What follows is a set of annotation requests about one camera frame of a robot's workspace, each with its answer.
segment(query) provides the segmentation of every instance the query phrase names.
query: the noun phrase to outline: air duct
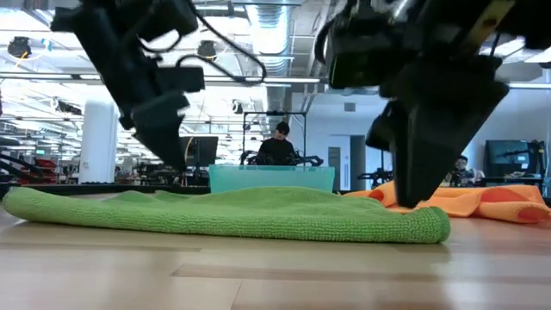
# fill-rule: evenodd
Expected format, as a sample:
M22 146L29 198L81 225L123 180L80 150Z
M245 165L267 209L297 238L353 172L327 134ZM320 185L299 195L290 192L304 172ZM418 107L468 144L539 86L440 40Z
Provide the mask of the air duct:
M268 76L285 77L289 74L289 36L291 7L279 5L247 5L247 15L252 24L254 46L259 54L269 54L262 59ZM268 111L290 111L288 91L282 87L267 87ZM270 131L275 129L278 118L268 118Z

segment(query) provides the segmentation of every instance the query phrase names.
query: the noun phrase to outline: column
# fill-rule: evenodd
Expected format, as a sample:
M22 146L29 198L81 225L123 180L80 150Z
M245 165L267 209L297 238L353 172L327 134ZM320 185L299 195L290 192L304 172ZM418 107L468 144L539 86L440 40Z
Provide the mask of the column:
M113 183L119 111L112 100L89 99L84 106L78 183Z

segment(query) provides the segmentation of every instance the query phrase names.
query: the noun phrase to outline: metal frame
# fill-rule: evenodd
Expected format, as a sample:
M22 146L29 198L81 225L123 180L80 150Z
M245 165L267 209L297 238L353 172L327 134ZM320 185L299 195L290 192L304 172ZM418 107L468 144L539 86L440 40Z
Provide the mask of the metal frame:
M245 152L245 135L246 130L245 127L247 126L247 115L266 115L266 116L285 116L285 115L302 115L304 118L304 126L302 131L302 142L303 142L303 149L304 156L306 156L306 112L243 112L243 152Z

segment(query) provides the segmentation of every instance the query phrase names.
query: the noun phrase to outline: computer monitor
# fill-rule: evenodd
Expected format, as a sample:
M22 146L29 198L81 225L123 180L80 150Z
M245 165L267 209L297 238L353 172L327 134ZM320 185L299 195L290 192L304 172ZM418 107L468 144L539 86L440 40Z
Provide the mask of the computer monitor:
M529 142L526 140L487 140L484 152L484 174L504 177L513 172L528 172Z
M218 137L181 137L180 146L184 152L187 149L188 167L208 167L216 162Z

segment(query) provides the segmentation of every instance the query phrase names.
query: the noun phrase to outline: door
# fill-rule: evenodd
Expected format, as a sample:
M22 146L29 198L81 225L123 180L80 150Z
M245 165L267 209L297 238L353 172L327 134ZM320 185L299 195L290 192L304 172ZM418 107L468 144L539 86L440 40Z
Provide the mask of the door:
M331 136L328 152L328 164L335 167L335 190L350 190L350 136Z

